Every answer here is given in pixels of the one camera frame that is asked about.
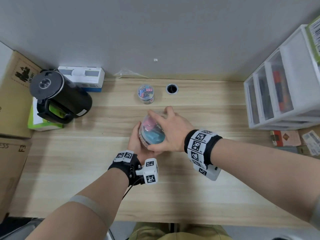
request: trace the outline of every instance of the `kettle lid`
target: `kettle lid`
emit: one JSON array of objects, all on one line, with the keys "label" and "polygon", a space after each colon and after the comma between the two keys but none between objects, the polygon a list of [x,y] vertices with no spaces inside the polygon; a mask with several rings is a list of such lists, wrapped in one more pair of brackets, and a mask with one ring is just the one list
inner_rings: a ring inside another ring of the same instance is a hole
[{"label": "kettle lid", "polygon": [[30,93],[38,100],[49,99],[57,94],[64,84],[64,77],[57,71],[44,70],[34,76]]}]

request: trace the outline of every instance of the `barcode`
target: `barcode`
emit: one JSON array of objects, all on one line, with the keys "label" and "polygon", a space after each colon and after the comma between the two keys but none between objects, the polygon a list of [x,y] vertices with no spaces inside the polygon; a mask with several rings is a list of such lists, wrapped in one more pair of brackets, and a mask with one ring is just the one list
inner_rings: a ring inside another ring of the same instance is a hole
[{"label": "barcode", "polygon": [[320,56],[320,19],[310,25],[310,33],[314,41],[318,55]]},{"label": "barcode", "polygon": [[317,144],[320,144],[320,141],[318,140],[317,137],[315,137],[315,135],[314,135],[312,132],[310,132],[310,136],[314,139],[314,141],[315,141]]}]

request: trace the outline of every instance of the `forearm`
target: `forearm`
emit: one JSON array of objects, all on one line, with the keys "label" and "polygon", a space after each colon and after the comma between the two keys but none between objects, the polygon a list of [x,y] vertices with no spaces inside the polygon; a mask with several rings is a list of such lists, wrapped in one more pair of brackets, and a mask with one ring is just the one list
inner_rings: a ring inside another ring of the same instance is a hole
[{"label": "forearm", "polygon": [[128,184],[126,174],[112,168],[77,194],[104,208],[108,216],[107,226],[88,207],[67,202],[51,213],[27,239],[104,239]]},{"label": "forearm", "polygon": [[320,195],[320,161],[286,151],[221,139],[211,162],[280,208],[309,221]]}]

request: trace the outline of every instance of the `wooden desk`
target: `wooden desk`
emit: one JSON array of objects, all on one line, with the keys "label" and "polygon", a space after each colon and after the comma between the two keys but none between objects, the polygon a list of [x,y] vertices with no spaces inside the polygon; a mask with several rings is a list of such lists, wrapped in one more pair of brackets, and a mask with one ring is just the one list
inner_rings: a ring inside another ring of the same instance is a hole
[{"label": "wooden desk", "polygon": [[[142,104],[143,83],[155,88],[155,101]],[[169,83],[179,86],[169,95]],[[214,80],[119,79],[91,93],[90,112],[64,129],[36,132],[11,204],[12,216],[46,217],[89,185],[126,149],[131,129],[148,109],[172,105],[196,128],[222,137],[270,146],[268,131],[248,129],[243,83]],[[185,153],[158,158],[159,183],[138,185],[121,203],[116,220],[193,222],[250,226],[307,226],[222,171],[213,182],[192,168]]]}]

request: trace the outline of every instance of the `electric kettle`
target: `electric kettle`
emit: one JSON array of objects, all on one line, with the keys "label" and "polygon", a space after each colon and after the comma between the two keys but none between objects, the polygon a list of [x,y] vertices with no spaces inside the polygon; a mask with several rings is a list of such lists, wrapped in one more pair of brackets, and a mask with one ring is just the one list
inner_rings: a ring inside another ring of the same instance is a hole
[{"label": "electric kettle", "polygon": [[[68,124],[84,116],[92,106],[90,94],[56,70],[43,70],[34,76],[30,93],[38,100],[38,116],[53,123]],[[65,116],[51,112],[50,105],[62,110]]]}]

